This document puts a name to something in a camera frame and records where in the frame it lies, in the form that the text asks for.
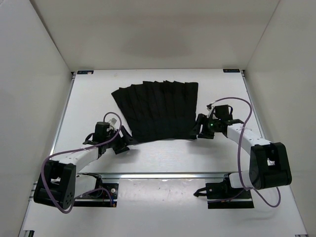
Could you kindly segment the black pleated skirt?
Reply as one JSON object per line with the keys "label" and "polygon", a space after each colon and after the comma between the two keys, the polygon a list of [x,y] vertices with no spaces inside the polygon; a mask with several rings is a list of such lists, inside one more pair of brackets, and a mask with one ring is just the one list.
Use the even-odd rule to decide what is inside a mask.
{"label": "black pleated skirt", "polygon": [[132,137],[139,143],[195,140],[198,82],[144,81],[112,92]]}

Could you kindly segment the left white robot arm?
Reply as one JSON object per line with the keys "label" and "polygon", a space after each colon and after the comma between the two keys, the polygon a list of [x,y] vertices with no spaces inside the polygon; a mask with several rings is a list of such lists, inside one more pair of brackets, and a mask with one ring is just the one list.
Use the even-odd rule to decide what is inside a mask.
{"label": "left white robot arm", "polygon": [[129,146],[137,143],[122,125],[116,128],[111,121],[96,123],[94,132],[86,137],[81,148],[65,151],[63,159],[44,162],[34,191],[34,202],[55,206],[68,213],[77,198],[108,194],[101,175],[81,171],[98,160],[106,150],[112,149],[118,155],[129,151]]}

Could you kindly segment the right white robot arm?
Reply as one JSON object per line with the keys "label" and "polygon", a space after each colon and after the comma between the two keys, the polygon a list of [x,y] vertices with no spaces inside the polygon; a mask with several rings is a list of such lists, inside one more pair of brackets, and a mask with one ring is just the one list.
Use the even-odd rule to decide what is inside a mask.
{"label": "right white robot arm", "polygon": [[207,183],[195,192],[196,197],[232,198],[250,189],[262,190],[291,184],[285,145],[273,143],[247,129],[242,120],[233,118],[231,106],[216,106],[208,115],[199,114],[192,133],[203,139],[212,139],[216,133],[222,133],[237,143],[238,152],[245,150],[250,156],[248,170],[226,174],[222,182]]}

